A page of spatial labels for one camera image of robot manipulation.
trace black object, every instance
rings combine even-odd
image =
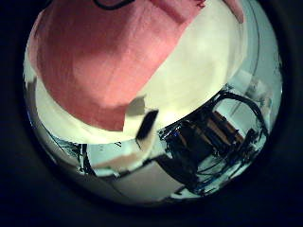
[[[94,3],[100,7],[101,9],[105,9],[105,10],[115,10],[115,9],[120,9],[122,7],[125,7],[129,4],[131,4],[132,2],[134,2],[135,0],[124,0],[124,1],[121,1],[115,5],[112,5],[112,6],[107,6],[105,4],[102,4],[101,3],[102,0],[94,0]]]
[[[221,193],[173,209],[113,205],[64,177],[27,121],[23,59],[44,1],[1,1],[1,225],[300,226],[303,221],[303,26],[301,0],[259,1],[275,27],[283,61],[281,112],[258,161]]]
[[[148,136],[158,113],[159,111],[151,111],[144,116],[140,129],[135,137],[136,140],[143,140]]]

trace pink fabric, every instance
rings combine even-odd
[[[66,111],[89,125],[122,131],[128,105],[203,2],[138,0],[106,11],[92,0],[54,0],[31,33],[29,59]]]
[[[244,22],[243,10],[240,6],[239,0],[223,0],[227,6],[233,11],[235,16],[237,17],[239,23]]]

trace black cable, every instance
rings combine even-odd
[[[101,9],[105,9],[105,10],[115,10],[115,9],[120,9],[122,7],[125,7],[129,4],[131,4],[132,2],[134,2],[135,0],[124,0],[118,4],[115,4],[113,6],[106,6],[102,3],[99,2],[99,0],[94,0],[94,3]]]

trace white surface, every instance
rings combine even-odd
[[[246,37],[230,9],[221,0],[206,7],[187,28],[173,53],[139,92],[145,111],[159,109],[155,130],[191,113],[214,96],[238,70],[246,53]],[[25,68],[29,68],[25,59]],[[26,79],[33,78],[25,70]],[[106,144],[133,139],[142,115],[126,115],[123,131],[105,131],[84,124],[55,103],[38,79],[37,108],[45,127],[71,142]]]

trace wire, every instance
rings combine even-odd
[[[118,4],[115,4],[113,6],[106,6],[102,3],[99,2],[99,0],[94,0],[94,3],[101,9],[105,9],[105,10],[115,10],[115,9],[120,9],[122,7],[125,7],[129,4],[131,4],[132,2],[134,2],[135,0],[124,0]]]

